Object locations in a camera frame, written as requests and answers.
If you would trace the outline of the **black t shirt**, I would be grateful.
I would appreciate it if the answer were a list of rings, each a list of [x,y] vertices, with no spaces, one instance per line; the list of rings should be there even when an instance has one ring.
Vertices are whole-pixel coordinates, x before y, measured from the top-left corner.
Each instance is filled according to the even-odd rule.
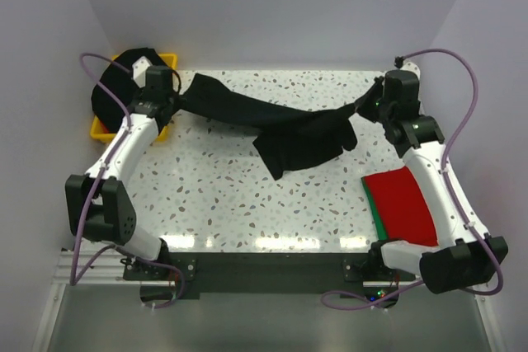
[[[219,80],[197,73],[179,96],[182,110],[225,124],[258,129],[253,141],[274,180],[286,171],[316,167],[356,148],[350,118],[359,102],[307,111],[230,91]]]

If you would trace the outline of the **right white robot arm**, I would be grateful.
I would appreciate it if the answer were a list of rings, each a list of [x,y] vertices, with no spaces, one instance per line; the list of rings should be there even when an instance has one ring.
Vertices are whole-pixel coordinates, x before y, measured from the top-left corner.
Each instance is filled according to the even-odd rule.
[[[492,236],[473,211],[446,156],[438,123],[420,112],[419,87],[415,72],[390,70],[355,105],[357,114],[383,126],[417,182],[437,244],[421,246],[401,238],[374,242],[369,267],[414,274],[434,294],[469,289],[499,275],[508,245],[503,237]]]

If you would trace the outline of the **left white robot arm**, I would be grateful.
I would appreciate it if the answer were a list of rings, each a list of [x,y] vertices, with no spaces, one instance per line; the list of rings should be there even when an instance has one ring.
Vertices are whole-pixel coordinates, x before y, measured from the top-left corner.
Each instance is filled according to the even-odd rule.
[[[157,260],[163,242],[138,225],[126,191],[144,151],[162,133],[177,111],[178,93],[173,70],[153,66],[145,57],[132,67],[139,90],[130,102],[129,114],[105,152],[82,175],[65,183],[70,231],[91,242],[114,244],[145,260]]]

